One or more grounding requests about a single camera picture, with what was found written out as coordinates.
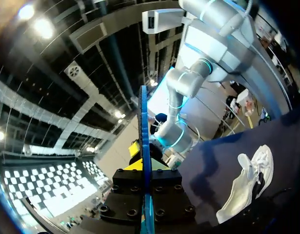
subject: checkerboard pattern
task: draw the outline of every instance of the checkerboard pattern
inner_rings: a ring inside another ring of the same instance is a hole
[[[100,186],[100,190],[103,191],[105,187],[112,184],[108,177],[96,166],[93,161],[82,162],[83,166],[89,174],[95,179]]]
[[[57,216],[97,191],[74,162],[34,169],[5,170],[4,182],[20,215],[28,214],[19,200],[25,196],[37,209]]]

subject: shoe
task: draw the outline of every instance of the shoe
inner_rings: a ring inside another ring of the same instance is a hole
[[[240,154],[238,161],[242,171],[233,180],[227,202],[216,213],[218,223],[223,223],[242,211],[252,200],[260,197],[272,181],[273,158],[268,146],[260,146],[252,160],[246,154]]]

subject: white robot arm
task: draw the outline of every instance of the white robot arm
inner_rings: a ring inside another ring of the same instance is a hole
[[[283,80],[257,39],[246,11],[223,0],[179,0],[182,9],[142,13],[143,31],[156,34],[184,23],[175,68],[165,75],[169,91],[167,121],[154,134],[164,147],[184,153],[192,138],[178,119],[183,97],[194,98],[203,82],[234,80],[248,88],[268,113],[279,117],[290,102]]]

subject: dark blue fabric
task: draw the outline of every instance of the dark blue fabric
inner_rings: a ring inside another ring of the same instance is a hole
[[[198,223],[217,224],[216,212],[227,201],[232,181],[239,176],[237,157],[249,158],[261,145],[268,145],[273,154],[274,174],[263,196],[291,187],[275,199],[284,204],[300,188],[300,107],[280,119],[264,123],[252,130],[201,142],[179,166],[182,185],[191,203],[197,208]]]

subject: shoelace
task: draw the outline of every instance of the shoelace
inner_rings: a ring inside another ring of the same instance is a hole
[[[261,152],[258,155],[257,160],[252,162],[252,164],[255,169],[257,183],[260,184],[259,174],[261,172],[261,169],[270,167],[269,162],[268,162],[268,154],[266,152]]]

